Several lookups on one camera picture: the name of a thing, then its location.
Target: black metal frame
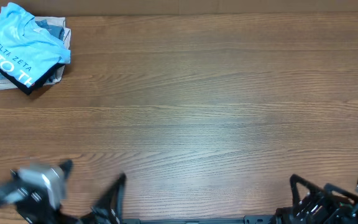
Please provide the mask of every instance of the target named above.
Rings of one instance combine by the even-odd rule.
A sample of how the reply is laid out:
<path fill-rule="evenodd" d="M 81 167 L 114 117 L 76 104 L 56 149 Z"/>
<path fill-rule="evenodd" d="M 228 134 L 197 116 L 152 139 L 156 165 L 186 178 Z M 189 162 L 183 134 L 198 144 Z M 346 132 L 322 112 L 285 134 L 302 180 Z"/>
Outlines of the black metal frame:
<path fill-rule="evenodd" d="M 72 162 L 60 165 L 65 178 L 71 171 Z M 36 192 L 41 201 L 27 197 L 16 203 L 17 211 L 29 223 L 39 224 L 358 224 L 358 196 L 331 184 L 323 189 L 298 175 L 290 178 L 293 205 L 278 208 L 274 215 L 246 215 L 244 218 L 213 218 L 189 220 L 139 220 L 122 219 L 122 202 L 124 198 L 125 174 L 102 195 L 91 208 L 92 212 L 75 218 L 62 214 L 60 209 L 54 210 L 50 205 L 47 192 L 20 182 L 13 172 L 14 184 L 8 183 L 4 188 L 24 187 L 29 195 Z M 309 190 L 301 199 L 297 184 Z"/>

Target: folded t-shirt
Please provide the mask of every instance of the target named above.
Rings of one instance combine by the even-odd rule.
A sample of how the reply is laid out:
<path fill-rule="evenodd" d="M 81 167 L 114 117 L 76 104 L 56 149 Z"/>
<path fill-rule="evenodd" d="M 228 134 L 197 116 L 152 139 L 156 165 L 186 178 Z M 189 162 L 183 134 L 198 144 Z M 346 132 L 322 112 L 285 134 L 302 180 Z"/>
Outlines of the folded t-shirt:
<path fill-rule="evenodd" d="M 54 37 L 59 38 L 59 40 L 63 40 L 65 34 L 65 30 L 63 27 L 48 25 L 48 22 L 45 19 L 42 21 L 36 21 L 36 23 L 39 27 L 46 29 Z M 55 74 L 53 74 L 48 80 L 53 80 L 54 76 Z M 0 80 L 4 79 L 6 79 L 5 76 L 0 73 Z"/>
<path fill-rule="evenodd" d="M 0 71 L 27 94 L 42 86 L 53 72 L 70 63 L 61 40 L 39 27 L 34 16 L 14 3 L 0 15 Z"/>

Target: wooden table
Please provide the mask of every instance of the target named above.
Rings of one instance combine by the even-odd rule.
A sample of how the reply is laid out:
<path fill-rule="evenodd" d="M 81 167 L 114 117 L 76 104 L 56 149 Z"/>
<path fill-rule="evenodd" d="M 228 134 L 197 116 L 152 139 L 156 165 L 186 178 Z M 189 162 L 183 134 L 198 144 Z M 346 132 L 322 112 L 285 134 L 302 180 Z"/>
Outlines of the wooden table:
<path fill-rule="evenodd" d="M 61 83 L 0 91 L 0 182 L 71 158 L 64 211 L 83 215 L 123 170 L 124 217 L 145 220 L 273 213 L 292 173 L 355 188 L 358 12 L 67 25 Z"/>

